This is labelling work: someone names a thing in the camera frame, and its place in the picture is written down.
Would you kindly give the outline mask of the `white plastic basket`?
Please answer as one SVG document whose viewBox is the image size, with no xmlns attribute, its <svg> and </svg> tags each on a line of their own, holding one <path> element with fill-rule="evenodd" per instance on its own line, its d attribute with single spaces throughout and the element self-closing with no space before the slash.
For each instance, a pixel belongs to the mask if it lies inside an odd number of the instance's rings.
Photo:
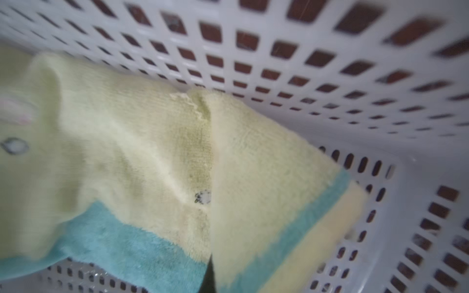
<svg viewBox="0 0 469 293">
<path fill-rule="evenodd" d="M 305 293 L 469 290 L 467 1 L 2 1 L 1 41 L 237 97 L 370 194 Z"/>
</svg>

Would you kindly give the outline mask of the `yellow teal whale towel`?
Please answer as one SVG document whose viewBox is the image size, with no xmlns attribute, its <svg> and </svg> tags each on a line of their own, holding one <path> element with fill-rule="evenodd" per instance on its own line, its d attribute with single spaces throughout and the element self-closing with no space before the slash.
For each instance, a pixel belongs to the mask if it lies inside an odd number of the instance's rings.
<svg viewBox="0 0 469 293">
<path fill-rule="evenodd" d="M 1 47 L 2 280 L 71 257 L 152 293 L 298 292 L 367 199 L 229 95 Z"/>
</svg>

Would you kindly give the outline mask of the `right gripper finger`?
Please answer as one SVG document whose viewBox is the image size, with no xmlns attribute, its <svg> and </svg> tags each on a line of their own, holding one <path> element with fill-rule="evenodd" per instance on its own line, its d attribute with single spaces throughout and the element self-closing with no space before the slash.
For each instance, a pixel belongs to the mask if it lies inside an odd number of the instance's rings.
<svg viewBox="0 0 469 293">
<path fill-rule="evenodd" d="M 213 256 L 210 256 L 203 281 L 198 293 L 216 293 L 216 282 L 214 276 Z"/>
</svg>

